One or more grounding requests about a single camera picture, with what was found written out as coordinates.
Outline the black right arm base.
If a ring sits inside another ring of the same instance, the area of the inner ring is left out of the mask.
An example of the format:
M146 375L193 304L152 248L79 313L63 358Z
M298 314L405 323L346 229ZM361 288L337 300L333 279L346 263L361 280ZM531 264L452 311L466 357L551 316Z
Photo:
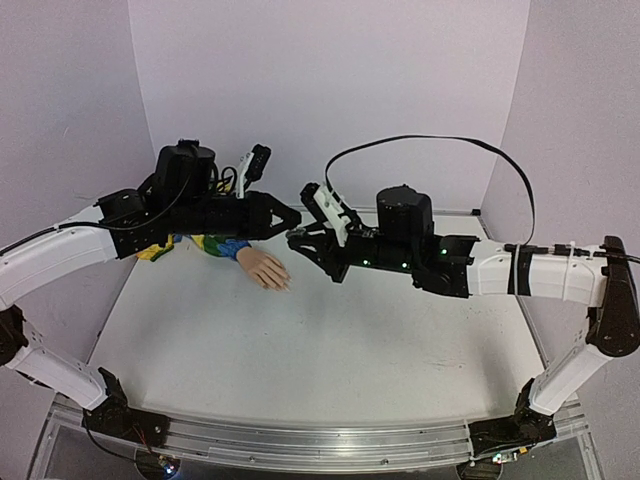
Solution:
M534 411L529 394L534 380L530 379L518 395L511 415L474 421L469 425L471 458L484 459L497 453L531 448L556 438L553 416Z

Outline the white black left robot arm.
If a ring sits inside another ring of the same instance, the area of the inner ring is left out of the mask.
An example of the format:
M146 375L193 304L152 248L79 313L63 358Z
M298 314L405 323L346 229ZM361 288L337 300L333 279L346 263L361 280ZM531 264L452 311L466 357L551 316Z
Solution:
M18 301L85 267L122 260L172 235L269 240L298 226L301 215L269 193L251 190L270 158L256 145L229 180L215 152L181 139L160 150L156 169L138 188L104 196L68 220L1 250L1 364L86 410L116 437L131 433L133 411L117 378L46 348Z

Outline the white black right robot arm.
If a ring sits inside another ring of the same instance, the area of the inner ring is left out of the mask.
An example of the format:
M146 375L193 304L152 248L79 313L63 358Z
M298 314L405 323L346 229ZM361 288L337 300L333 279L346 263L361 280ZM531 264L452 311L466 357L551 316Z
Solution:
M301 199L315 221L289 231L288 246L335 283L362 267L408 274L415 288L445 297L510 295L586 306L587 329L526 388L528 411L552 416L602 366L639 348L632 259L618 237L578 247L439 235L430 197L406 185L377 194L374 226L326 185L307 184Z

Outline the glitter nail polish bottle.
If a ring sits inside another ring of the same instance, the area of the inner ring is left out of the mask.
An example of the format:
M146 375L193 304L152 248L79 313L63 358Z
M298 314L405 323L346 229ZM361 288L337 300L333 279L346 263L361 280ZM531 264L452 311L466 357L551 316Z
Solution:
M286 238L287 239L300 238L300 237L303 237L305 234L306 234L306 229L303 227L298 227L298 228L287 231Z

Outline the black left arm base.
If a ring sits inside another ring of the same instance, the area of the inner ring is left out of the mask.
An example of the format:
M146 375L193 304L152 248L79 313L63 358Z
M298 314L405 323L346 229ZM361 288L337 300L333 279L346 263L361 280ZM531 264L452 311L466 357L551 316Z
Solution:
M83 412L82 426L91 433L162 447L168 435L169 417L130 407L119 379L103 367L98 368L98 373L105 383L106 399Z

